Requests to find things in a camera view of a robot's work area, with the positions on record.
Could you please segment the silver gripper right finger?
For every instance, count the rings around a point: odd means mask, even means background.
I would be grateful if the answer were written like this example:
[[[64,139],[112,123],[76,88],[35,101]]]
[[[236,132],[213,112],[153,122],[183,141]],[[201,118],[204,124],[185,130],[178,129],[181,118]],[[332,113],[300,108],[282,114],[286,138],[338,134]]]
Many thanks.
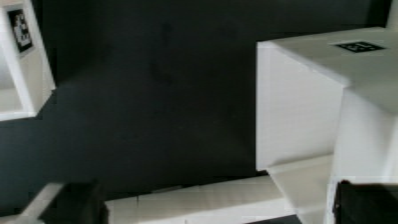
[[[398,224],[398,184],[338,183],[334,224]]]

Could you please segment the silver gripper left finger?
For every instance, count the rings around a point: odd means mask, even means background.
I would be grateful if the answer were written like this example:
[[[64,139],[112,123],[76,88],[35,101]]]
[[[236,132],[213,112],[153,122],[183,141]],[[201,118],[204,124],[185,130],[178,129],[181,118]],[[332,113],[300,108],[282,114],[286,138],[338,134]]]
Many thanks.
[[[44,224],[108,224],[105,193],[96,181],[66,184],[39,220]]]

